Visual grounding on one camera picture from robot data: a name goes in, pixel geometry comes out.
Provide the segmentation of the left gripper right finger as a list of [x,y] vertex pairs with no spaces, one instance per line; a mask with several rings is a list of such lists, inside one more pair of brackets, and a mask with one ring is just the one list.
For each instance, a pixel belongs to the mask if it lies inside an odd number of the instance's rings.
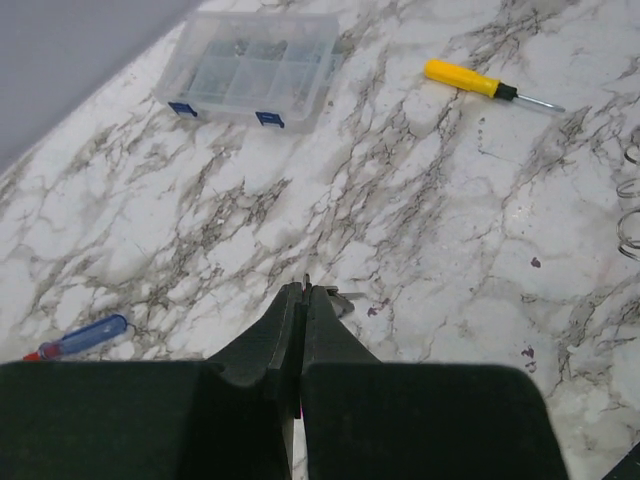
[[385,363],[309,292],[301,403],[312,479],[564,479],[534,382],[504,365]]

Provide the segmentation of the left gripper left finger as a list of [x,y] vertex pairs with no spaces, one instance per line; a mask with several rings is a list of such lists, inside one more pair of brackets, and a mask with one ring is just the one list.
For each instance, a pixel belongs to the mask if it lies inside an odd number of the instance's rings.
[[5,479],[288,479],[303,288],[204,360],[1,368]]

